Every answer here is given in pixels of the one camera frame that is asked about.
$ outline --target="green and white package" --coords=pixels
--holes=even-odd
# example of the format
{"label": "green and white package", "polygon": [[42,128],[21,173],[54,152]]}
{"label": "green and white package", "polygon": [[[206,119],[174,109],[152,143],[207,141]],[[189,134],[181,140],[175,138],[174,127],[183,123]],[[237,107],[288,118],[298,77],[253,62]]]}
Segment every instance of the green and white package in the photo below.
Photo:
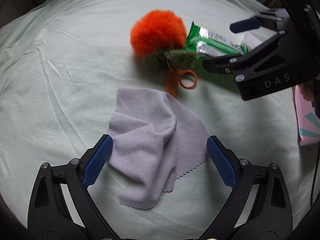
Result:
{"label": "green and white package", "polygon": [[246,54],[248,48],[232,43],[220,34],[192,23],[185,50],[196,51],[200,59],[209,59],[230,54]]}

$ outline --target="fluffy orange ball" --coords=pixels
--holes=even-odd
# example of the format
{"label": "fluffy orange ball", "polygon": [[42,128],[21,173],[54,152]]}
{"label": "fluffy orange ball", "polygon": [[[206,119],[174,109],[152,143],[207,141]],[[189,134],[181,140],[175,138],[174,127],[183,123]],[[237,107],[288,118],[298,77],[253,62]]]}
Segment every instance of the fluffy orange ball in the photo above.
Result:
{"label": "fluffy orange ball", "polygon": [[180,17],[172,11],[153,10],[131,29],[130,44],[138,57],[158,50],[182,49],[187,31]]}

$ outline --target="orange tag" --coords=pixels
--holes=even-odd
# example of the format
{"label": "orange tag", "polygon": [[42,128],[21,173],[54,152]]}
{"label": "orange tag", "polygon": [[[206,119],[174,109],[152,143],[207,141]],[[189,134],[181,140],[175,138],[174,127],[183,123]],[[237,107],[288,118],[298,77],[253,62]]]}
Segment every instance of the orange tag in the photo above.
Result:
{"label": "orange tag", "polygon": [[169,95],[177,98],[179,84],[179,71],[168,69],[167,79],[165,82],[164,91]]}

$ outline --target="lavender cleaning cloth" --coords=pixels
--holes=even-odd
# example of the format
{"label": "lavender cleaning cloth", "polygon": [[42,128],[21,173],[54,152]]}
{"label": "lavender cleaning cloth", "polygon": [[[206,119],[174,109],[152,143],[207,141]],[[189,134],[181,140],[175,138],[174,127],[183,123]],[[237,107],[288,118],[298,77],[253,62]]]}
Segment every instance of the lavender cleaning cloth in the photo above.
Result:
{"label": "lavender cleaning cloth", "polygon": [[161,192],[207,158],[209,135],[200,118],[159,90],[119,88],[108,134],[109,164],[131,178],[120,202],[139,209],[152,208]]}

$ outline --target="pink and teal package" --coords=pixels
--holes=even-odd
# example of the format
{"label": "pink and teal package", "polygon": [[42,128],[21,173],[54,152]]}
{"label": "pink and teal package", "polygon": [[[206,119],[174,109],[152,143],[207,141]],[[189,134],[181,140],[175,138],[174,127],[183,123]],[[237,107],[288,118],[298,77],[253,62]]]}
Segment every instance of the pink and teal package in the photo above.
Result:
{"label": "pink and teal package", "polygon": [[312,103],[303,98],[298,86],[295,88],[294,102],[300,137],[299,145],[318,144],[320,140],[320,119],[316,117]]}

